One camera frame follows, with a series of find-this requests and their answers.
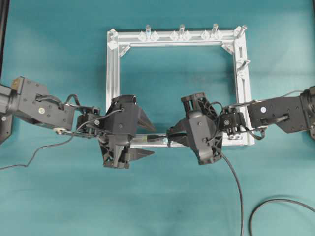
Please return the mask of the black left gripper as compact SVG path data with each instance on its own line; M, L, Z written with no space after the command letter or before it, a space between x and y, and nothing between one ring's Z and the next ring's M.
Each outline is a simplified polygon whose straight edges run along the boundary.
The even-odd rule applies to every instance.
M101 126L106 133L98 136L104 167L128 169L129 162L155 153L130 148L137 126L149 131L156 130L142 108L136 105L134 95L113 98L106 114L108 117L103 119Z

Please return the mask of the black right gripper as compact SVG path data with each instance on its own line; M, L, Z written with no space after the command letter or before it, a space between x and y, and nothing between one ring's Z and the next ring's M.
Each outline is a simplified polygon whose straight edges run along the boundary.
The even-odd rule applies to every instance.
M195 93L181 98L185 117L168 129L167 145L179 143L194 152L199 165L213 164L221 159L216 145L221 144L219 115L205 94Z

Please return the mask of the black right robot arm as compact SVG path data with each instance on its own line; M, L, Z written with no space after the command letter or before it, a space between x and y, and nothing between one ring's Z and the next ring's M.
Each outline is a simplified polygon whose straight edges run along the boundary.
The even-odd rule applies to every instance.
M200 165L212 164L223 157L223 134L248 133L261 140L267 126L275 124L285 133L311 130L315 125L315 88L299 96L280 96L262 101L236 103L214 109L204 93L181 99L186 116L167 131L169 142L189 147Z

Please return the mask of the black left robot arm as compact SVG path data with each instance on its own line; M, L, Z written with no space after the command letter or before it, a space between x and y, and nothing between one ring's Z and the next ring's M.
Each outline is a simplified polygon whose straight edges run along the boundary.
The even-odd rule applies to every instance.
M97 138L104 167L127 169L131 161L153 154L131 147L139 126L155 129L134 95L113 98L103 116L97 107L80 105L75 94L62 102L45 85L18 77L10 87L0 87L1 142L11 135L14 117L72 138Z

